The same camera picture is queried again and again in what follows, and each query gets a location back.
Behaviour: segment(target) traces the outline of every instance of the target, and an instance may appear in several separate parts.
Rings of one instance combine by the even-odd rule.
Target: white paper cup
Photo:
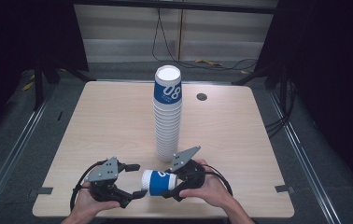
[[[161,196],[163,192],[177,186],[177,176],[161,171],[146,170],[142,175],[142,189],[147,189],[151,196]]]
[[[178,68],[160,67],[155,75],[153,104],[161,110],[174,110],[182,104],[182,83]]]
[[[160,67],[155,75],[153,111],[156,150],[161,161],[171,161],[177,152],[182,113],[182,84],[179,69]]]

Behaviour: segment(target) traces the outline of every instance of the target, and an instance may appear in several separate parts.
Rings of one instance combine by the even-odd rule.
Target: black cable
[[[214,167],[210,166],[210,165],[207,165],[207,164],[202,164],[203,166],[207,166],[211,169],[213,169],[215,172],[217,172],[219,175],[221,175],[223,178],[225,178],[217,169],[215,169]]]
[[[233,196],[232,187],[230,186],[229,182],[221,174],[217,174],[215,172],[203,171],[203,172],[194,172],[194,173],[186,174],[186,176],[189,176],[189,175],[214,175],[214,176],[216,176],[217,178],[219,178],[223,182],[223,184],[226,187],[227,191],[230,193],[230,195]]]
[[[207,69],[207,70],[212,70],[212,71],[228,71],[228,70],[243,70],[243,69],[248,69],[250,67],[253,67],[256,63],[257,63],[257,59],[244,59],[244,60],[240,60],[239,62],[237,62],[237,64],[235,64],[233,67],[203,67],[203,66],[199,66],[199,65],[195,65],[195,64],[190,64],[190,63],[183,63],[180,61],[177,61],[174,59],[169,47],[168,47],[168,43],[167,43],[167,38],[165,37],[165,32],[164,29],[162,27],[162,18],[160,15],[160,10],[157,9],[157,13],[158,13],[158,19],[157,19],[157,24],[156,24],[156,31],[155,31],[155,36],[154,36],[154,40],[153,40],[153,46],[152,46],[152,56],[154,59],[156,59],[159,62],[165,62],[165,63],[177,63],[178,65],[185,67],[185,68],[203,68],[203,69]],[[156,45],[156,39],[157,39],[157,33],[158,33],[158,29],[159,29],[159,24],[160,27],[162,28],[162,37],[164,39],[165,42],[165,46],[167,48],[168,54],[171,57],[172,60],[160,60],[156,57],[156,55],[154,54],[154,49],[155,49],[155,45]],[[242,67],[242,68],[235,68],[237,67],[238,64],[245,62],[245,61],[254,61],[253,64],[247,66],[247,67]]]
[[[272,127],[275,125],[275,127],[273,127],[272,129],[267,130],[268,133],[274,131],[272,134],[269,135],[269,138],[274,137],[282,129],[282,127],[288,122],[289,117],[292,113],[294,101],[296,98],[296,87],[294,85],[292,85],[291,81],[289,81],[289,97],[290,97],[289,109],[286,112],[286,114],[284,115],[284,117],[282,117],[281,119],[279,119],[271,124],[267,124],[265,126],[266,128],[269,128],[269,127]]]
[[[78,183],[75,185],[75,188],[72,189],[72,196],[71,196],[71,201],[69,203],[70,207],[71,207],[71,212],[72,212],[72,209],[74,209],[75,207],[75,200],[78,196],[78,192],[81,190],[81,189],[88,189],[88,188],[83,188],[80,183],[83,181],[84,177],[86,177],[86,175],[95,167],[95,166],[98,166],[98,165],[102,165],[104,164],[104,162],[106,161],[98,161],[96,162],[95,164],[93,164],[92,166],[89,167],[89,169],[87,169],[84,174],[81,176],[80,180],[78,181]]]

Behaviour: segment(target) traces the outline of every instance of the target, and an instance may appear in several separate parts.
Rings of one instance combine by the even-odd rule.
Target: wall
[[[192,2],[275,7],[275,0],[195,0]],[[89,63],[154,61],[158,21],[154,8],[75,6]],[[162,26],[176,59],[258,58],[272,15],[161,9]],[[169,59],[159,27],[154,53]]]

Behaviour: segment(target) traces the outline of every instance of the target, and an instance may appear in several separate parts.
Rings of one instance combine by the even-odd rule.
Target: forearm
[[[232,224],[254,224],[241,204],[233,197],[222,206]]]
[[[77,214],[71,213],[62,224],[87,224],[90,223],[93,219],[91,215],[84,215],[84,213]]]

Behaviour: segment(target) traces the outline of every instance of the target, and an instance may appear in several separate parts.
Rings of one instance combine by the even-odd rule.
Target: wooden tabletop
[[[166,170],[170,163],[156,156],[153,83],[89,82],[80,96],[33,213],[38,217],[66,217],[72,188],[97,161],[112,156],[123,163],[139,163],[137,172],[120,173],[118,188],[141,189],[147,169]],[[183,84],[182,119],[178,150],[201,146],[194,159],[205,159],[232,186],[234,197],[252,217],[291,217],[294,209],[273,149],[248,87]],[[207,96],[197,99],[198,93]],[[146,196],[126,209],[116,208],[98,217],[226,217],[223,210],[201,199]]]

